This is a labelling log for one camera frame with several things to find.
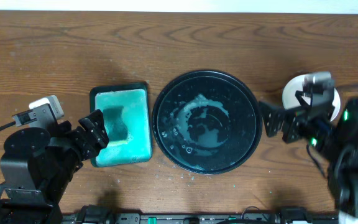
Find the dark green scrubbing sponge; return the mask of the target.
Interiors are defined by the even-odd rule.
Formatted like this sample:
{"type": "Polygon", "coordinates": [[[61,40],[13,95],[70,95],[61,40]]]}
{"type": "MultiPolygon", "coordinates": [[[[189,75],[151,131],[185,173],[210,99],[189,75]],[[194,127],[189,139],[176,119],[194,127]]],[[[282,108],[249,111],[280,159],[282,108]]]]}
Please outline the dark green scrubbing sponge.
{"type": "Polygon", "coordinates": [[[123,106],[115,106],[103,110],[104,127],[109,138],[109,146],[127,142],[128,129],[123,120],[123,109],[123,106]]]}

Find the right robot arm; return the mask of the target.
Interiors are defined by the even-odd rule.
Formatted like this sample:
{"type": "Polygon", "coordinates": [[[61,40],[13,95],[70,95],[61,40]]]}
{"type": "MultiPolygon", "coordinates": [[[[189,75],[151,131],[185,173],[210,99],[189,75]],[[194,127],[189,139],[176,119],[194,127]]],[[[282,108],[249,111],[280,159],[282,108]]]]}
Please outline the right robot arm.
{"type": "Polygon", "coordinates": [[[259,102],[267,136],[281,131],[285,143],[307,140],[329,162],[325,174],[336,209],[358,221],[358,98],[347,102],[333,125],[333,79],[307,81],[295,97],[300,105],[288,110],[259,102]]]}

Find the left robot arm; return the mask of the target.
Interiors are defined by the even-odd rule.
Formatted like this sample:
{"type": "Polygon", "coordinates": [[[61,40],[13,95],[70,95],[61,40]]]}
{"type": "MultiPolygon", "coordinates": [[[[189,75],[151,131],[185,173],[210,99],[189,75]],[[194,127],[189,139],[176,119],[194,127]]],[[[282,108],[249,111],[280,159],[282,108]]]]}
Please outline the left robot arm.
{"type": "Polygon", "coordinates": [[[0,223],[60,223],[59,203],[74,173],[108,145],[103,113],[79,119],[77,128],[58,123],[47,105],[13,118],[26,127],[4,142],[0,223]]]}

